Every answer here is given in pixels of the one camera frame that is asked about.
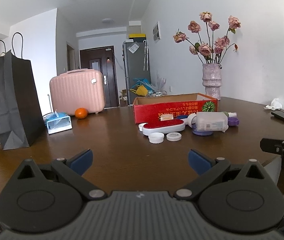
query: refrigerator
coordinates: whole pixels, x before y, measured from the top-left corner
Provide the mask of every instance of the refrigerator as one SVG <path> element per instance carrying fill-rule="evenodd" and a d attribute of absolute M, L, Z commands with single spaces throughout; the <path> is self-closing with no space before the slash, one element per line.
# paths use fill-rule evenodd
<path fill-rule="evenodd" d="M 147 70 L 147 67 L 144 68 L 144 42 L 138 42 L 139 48 L 132 53 L 129 48 L 133 45 L 132 42 L 123 43 L 123 61 L 125 68 L 125 82 L 127 89 L 127 102 L 128 105 L 133 104 L 134 99 L 138 96 L 137 94 L 130 91 L 130 88 L 134 86 L 136 81 L 135 78 L 146 78 L 151 82 L 150 76 L 150 67 Z"/>

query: tissue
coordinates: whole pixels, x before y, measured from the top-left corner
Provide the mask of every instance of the tissue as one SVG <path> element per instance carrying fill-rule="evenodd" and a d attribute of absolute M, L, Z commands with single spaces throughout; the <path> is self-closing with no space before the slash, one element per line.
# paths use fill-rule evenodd
<path fill-rule="evenodd" d="M 266 107 L 264 107 L 264 109 L 271 109 L 271 110 L 276 110 L 276 109 L 281 109 L 282 108 L 282 105 L 281 103 L 279 102 L 279 99 L 278 98 L 274 98 L 271 102 L 271 105 L 267 105 Z"/>

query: wooden table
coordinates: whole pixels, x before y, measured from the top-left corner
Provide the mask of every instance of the wooden table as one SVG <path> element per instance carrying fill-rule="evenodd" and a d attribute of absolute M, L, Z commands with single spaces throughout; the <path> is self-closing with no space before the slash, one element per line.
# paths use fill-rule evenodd
<path fill-rule="evenodd" d="M 106 109 L 83 120 L 72 119 L 72 130 L 43 133 L 31 147 L 6 151 L 0 147 L 0 191 L 23 159 L 50 163 L 58 157 L 68 159 L 87 148 L 93 150 L 94 160 L 83 177 L 107 193 L 112 190 L 173 193 L 197 177 L 187 161 L 191 148 L 212 159 L 222 156 L 237 164 L 255 158 L 265 166 L 277 157 L 262 152 L 259 143 L 263 137 L 284 139 L 284 122 L 274 119 L 262 105 L 232 98 L 222 98 L 218 109 L 237 112 L 239 127 L 208 137 L 196 136 L 186 127 L 180 141 L 165 139 L 158 145 L 149 143 L 134 124 L 132 107 Z"/>

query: pink ceramic vase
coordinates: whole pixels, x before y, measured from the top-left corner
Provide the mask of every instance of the pink ceramic vase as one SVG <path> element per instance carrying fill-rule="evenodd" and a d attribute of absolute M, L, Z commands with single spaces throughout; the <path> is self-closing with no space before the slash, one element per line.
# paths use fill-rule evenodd
<path fill-rule="evenodd" d="M 205 86 L 205 93 L 217 100 L 221 99 L 220 86 L 222 85 L 221 65 L 203 64 L 203 86 Z"/>

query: orange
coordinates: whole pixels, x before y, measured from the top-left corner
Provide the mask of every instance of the orange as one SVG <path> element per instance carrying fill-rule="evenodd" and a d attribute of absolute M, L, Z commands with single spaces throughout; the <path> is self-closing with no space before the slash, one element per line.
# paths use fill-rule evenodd
<path fill-rule="evenodd" d="M 84 119 L 87 117 L 87 110 L 83 107 L 75 110 L 75 117 L 78 119 Z"/>

